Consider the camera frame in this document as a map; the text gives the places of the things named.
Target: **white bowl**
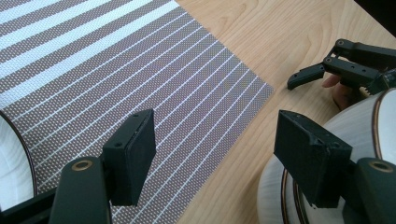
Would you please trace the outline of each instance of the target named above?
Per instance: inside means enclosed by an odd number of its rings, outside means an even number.
[[[18,130],[0,111],[0,208],[2,211],[35,196],[35,172]]]
[[[395,115],[396,89],[391,89],[340,112],[323,127],[353,147],[352,161],[369,157],[396,164]],[[258,188],[260,223],[344,223],[344,199],[334,209],[312,207],[294,182],[277,157],[269,160]]]

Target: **bowl rim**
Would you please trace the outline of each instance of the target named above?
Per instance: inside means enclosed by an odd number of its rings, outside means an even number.
[[[11,127],[12,131],[14,131],[14,133],[17,135],[18,139],[21,142],[21,145],[23,147],[23,151],[24,151],[24,153],[26,155],[26,159],[29,162],[30,173],[31,173],[31,176],[32,176],[33,196],[35,197],[37,195],[37,183],[36,183],[36,178],[35,178],[35,167],[34,167],[34,164],[33,164],[33,160],[32,160],[32,156],[30,154],[30,151],[29,151],[26,143],[24,142],[20,132],[18,131],[17,127],[15,127],[15,125],[12,123],[11,119],[9,119],[7,117],[7,115],[2,110],[0,110],[0,116],[1,116],[1,118],[3,120],[6,121],[6,123],[9,125],[9,127]]]

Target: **ceramic bowl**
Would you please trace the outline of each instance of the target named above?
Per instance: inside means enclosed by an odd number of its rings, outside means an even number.
[[[379,158],[396,164],[396,89],[371,96],[330,119],[323,127],[350,144],[354,162]],[[258,188],[260,223],[344,223],[341,198],[337,208],[316,208],[277,157],[265,166]]]

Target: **striped placemat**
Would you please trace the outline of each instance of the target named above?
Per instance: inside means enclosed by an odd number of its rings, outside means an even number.
[[[114,223],[176,222],[273,91],[176,2],[0,3],[0,109],[39,192],[153,108],[157,155],[137,207]]]

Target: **gold rim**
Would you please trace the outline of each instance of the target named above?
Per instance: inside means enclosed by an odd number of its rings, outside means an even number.
[[[381,106],[382,100],[384,99],[385,95],[387,95],[391,91],[396,91],[396,89],[390,89],[384,91],[378,99],[375,101],[373,117],[372,117],[372,127],[373,127],[373,144],[374,144],[374,153],[375,157],[382,160],[382,153],[381,153],[381,146],[379,144],[379,132],[378,132],[378,117],[379,117],[379,107]]]
[[[288,181],[288,171],[283,169],[282,182],[280,188],[280,206],[282,208],[282,218],[284,224],[289,224],[288,209],[286,207],[286,182]]]
[[[300,223],[308,224],[308,217],[306,216],[305,206],[301,203],[301,198],[303,197],[303,193],[300,191],[297,182],[293,179],[293,198],[294,203],[296,205],[297,216],[300,220]]]

